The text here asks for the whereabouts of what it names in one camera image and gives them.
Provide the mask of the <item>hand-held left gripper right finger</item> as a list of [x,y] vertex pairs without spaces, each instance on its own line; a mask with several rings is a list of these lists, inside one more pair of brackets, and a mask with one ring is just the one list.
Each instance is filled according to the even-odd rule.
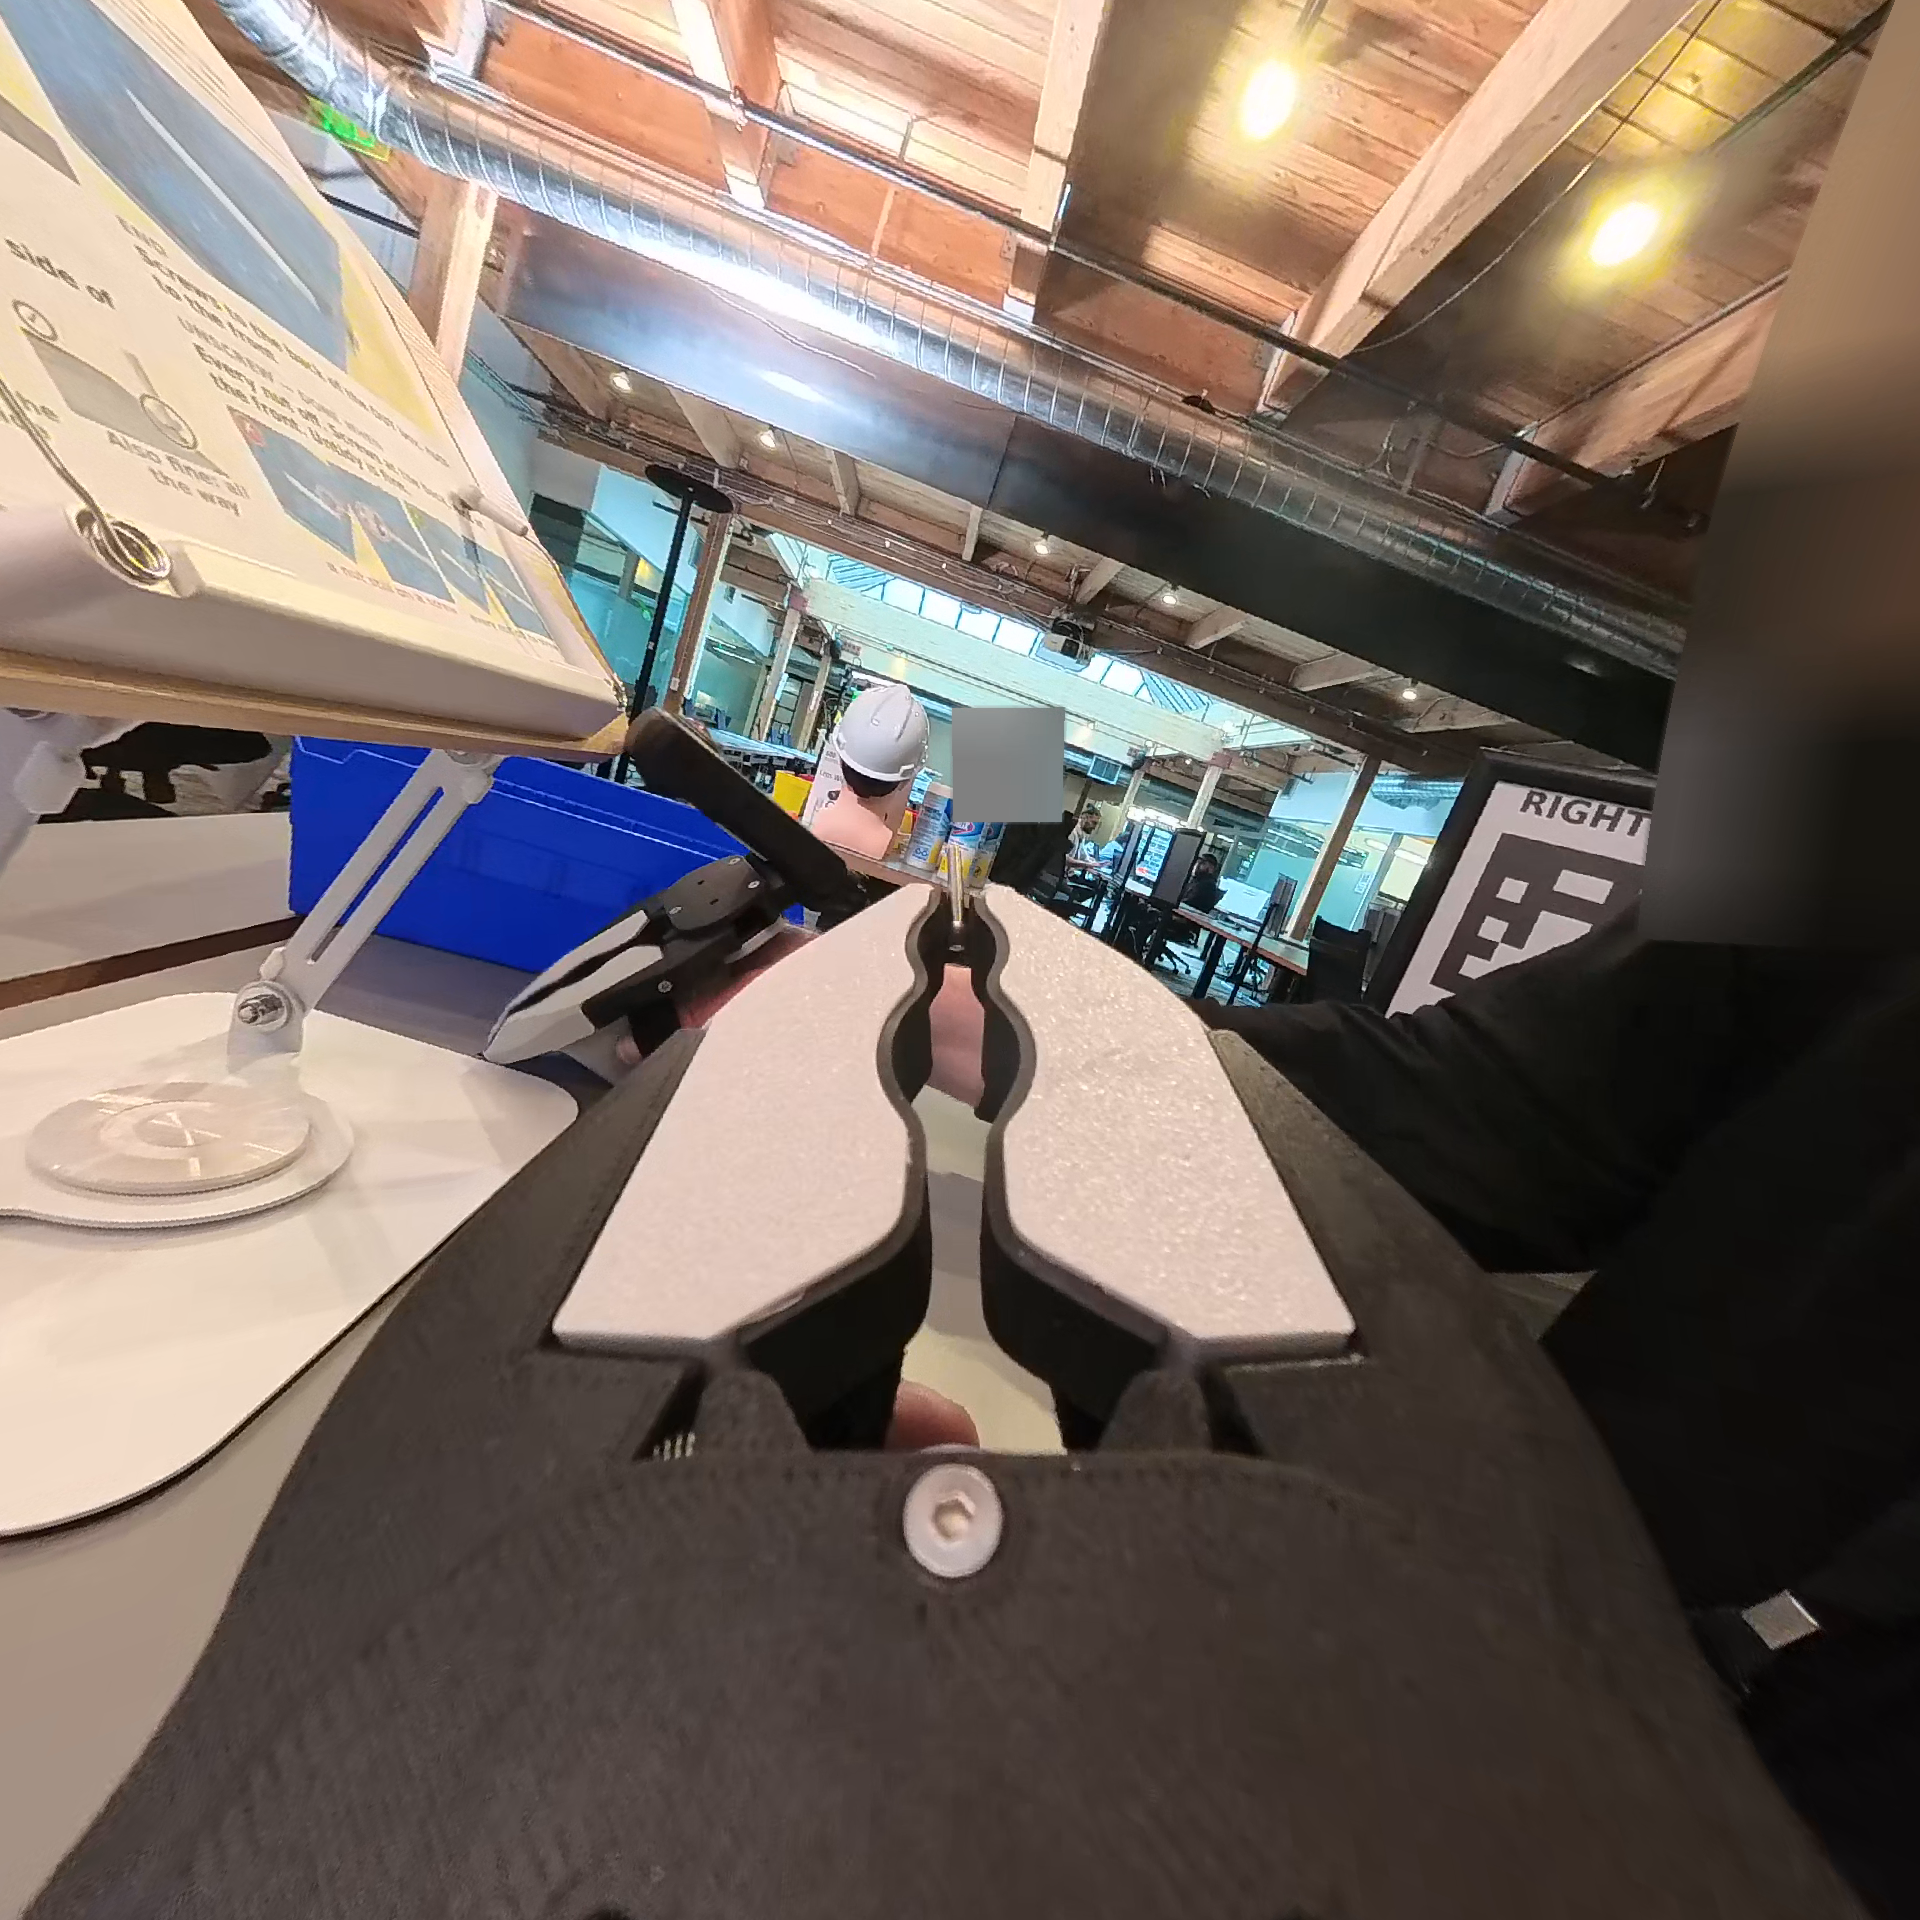
[[1001,884],[968,957],[993,1127],[980,1303],[1064,1442],[1095,1446],[1140,1375],[1351,1357],[1353,1313],[1189,1001]]

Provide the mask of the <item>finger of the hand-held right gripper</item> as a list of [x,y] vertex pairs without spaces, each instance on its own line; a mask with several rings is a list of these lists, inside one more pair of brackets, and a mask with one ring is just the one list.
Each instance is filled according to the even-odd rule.
[[665,1043],[660,961],[580,961],[528,983],[495,1022],[484,1060],[568,1055],[587,1069],[632,1069]]
[[516,1023],[671,1023],[671,990],[643,988],[660,963],[671,911],[632,911],[536,977],[515,998]]

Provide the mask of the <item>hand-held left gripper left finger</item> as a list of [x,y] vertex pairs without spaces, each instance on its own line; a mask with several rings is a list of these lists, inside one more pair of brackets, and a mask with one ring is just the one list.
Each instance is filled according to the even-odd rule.
[[947,933],[947,898],[909,882],[707,1022],[555,1313],[561,1348],[752,1366],[812,1444],[882,1444],[930,1294],[914,1093]]

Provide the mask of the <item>person's right forearm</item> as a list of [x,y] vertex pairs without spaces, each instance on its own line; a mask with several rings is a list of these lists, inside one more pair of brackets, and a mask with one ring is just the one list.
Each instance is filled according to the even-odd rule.
[[1640,909],[1407,1014],[1203,1001],[1484,1266],[1596,1269],[1712,1132],[1915,1011],[1915,951],[1677,943]]

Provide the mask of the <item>white desk mat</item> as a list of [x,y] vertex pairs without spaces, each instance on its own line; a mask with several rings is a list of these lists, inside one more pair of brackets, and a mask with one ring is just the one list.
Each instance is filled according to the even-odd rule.
[[176,1481],[364,1322],[576,1118],[543,1079],[336,1014],[305,1023],[325,1185],[156,1230],[32,1180],[35,1122],[76,1098],[224,1060],[232,998],[161,996],[5,1039],[2,1532],[96,1521]]

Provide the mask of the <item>grey desk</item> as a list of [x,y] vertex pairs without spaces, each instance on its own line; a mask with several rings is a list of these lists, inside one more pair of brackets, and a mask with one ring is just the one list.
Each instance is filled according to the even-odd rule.
[[960,1587],[904,1540],[925,1187],[739,1351],[571,1348],[684,1036],[428,1259],[266,1466],[5,1553],[23,1915],[1065,1915]]

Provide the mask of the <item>person's right hand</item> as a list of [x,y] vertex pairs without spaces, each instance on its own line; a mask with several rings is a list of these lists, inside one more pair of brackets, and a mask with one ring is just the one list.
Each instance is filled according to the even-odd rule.
[[[727,973],[704,983],[679,1001],[684,1028],[707,1026],[735,996],[746,991],[760,977],[779,966],[786,957],[803,954],[819,940],[816,931],[779,925],[763,947],[752,951]],[[928,1011],[928,1086],[977,1109],[986,1098],[980,1049],[986,1039],[986,1011],[968,966],[947,966],[943,985]]]

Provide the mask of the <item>blue divided plastic bin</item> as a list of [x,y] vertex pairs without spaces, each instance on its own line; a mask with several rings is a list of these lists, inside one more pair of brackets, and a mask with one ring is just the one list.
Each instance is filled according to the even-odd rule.
[[[423,758],[303,737],[290,756],[290,909],[311,911]],[[637,902],[744,845],[696,806],[512,756],[378,931],[537,973]]]

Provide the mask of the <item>white hard hat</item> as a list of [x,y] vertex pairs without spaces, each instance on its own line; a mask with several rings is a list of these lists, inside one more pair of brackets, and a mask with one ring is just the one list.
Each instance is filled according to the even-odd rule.
[[874,683],[842,710],[833,745],[845,777],[895,789],[912,783],[928,749],[928,714],[901,683]]

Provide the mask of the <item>row of office workstations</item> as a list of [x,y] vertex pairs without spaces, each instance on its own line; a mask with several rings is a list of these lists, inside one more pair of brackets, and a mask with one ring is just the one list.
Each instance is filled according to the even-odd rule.
[[[1216,833],[1133,812],[1112,838],[1072,828],[1036,884],[1039,901],[1191,998],[1261,1003],[1306,998],[1312,957],[1351,940],[1370,978],[1425,866],[1427,843],[1355,833],[1331,868],[1315,919],[1300,919],[1329,828],[1293,821],[1261,833]],[[1215,914],[1183,905],[1203,851],[1218,857]]]

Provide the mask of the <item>black round-top pole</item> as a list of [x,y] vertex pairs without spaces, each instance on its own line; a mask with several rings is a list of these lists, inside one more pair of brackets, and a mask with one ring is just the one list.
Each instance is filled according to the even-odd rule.
[[[660,581],[656,587],[656,606],[647,629],[647,643],[640,657],[640,670],[634,683],[634,714],[643,714],[651,707],[664,705],[672,714],[681,714],[684,705],[692,691],[692,682],[698,675],[700,653],[704,647],[709,618],[714,609],[714,594],[721,585],[723,570],[729,556],[729,543],[735,535],[735,516],[737,503],[729,492],[723,492],[709,481],[703,481],[688,470],[671,469],[664,463],[650,463],[644,469],[647,483],[672,497],[676,503],[676,516],[672,523],[672,533],[665,549],[665,561],[660,567]],[[672,594],[676,589],[676,581],[681,575],[681,561],[684,549],[688,541],[691,523],[703,516],[703,540],[700,553],[696,561],[696,575],[692,587],[688,589],[688,603],[679,620],[679,638],[675,653],[667,663],[664,687],[653,686],[656,667],[664,659],[664,643],[665,643],[665,625],[672,612]]]

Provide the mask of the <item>white stand with wooden board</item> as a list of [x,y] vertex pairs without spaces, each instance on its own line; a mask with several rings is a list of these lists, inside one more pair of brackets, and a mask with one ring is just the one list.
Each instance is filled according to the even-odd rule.
[[387,843],[239,994],[224,1060],[41,1116],[23,1161],[81,1209],[18,1214],[115,1228],[239,1217],[325,1181],[345,1156],[328,1148],[298,1068],[307,1014],[343,966],[321,954],[341,925],[372,927],[503,753],[589,747],[619,710],[597,643],[604,670],[463,638],[378,621],[345,591],[112,516],[5,385],[5,857],[81,786],[89,749],[149,719],[431,745]]

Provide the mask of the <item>framed marker poster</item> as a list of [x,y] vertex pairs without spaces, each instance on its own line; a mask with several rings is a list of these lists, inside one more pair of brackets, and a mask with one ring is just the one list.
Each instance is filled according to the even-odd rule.
[[1407,1014],[1581,940],[1641,895],[1655,782],[1479,756],[1364,990]]

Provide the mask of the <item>printed instruction sheet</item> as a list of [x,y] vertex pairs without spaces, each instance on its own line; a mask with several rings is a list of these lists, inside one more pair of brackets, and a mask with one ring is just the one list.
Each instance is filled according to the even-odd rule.
[[108,513],[604,670],[457,380],[186,4],[5,3],[5,385]]

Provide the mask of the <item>silver ventilation duct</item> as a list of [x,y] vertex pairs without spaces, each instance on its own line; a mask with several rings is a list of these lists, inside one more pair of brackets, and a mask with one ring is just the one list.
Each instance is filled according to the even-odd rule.
[[484,186],[516,209],[746,303],[754,316],[874,351],[988,402],[1057,442],[1040,475],[1009,477],[1003,516],[1168,537],[1173,561],[1218,601],[1359,657],[1416,641],[1503,645],[1556,659],[1580,686],[1673,687],[1677,633],[1599,587],[1505,561],[1465,513],[1427,507],[1383,483],[1227,415],[999,310],[939,294],[792,223],[665,181],[515,113],[379,61],[317,4],[220,4],[284,78],[428,170]]

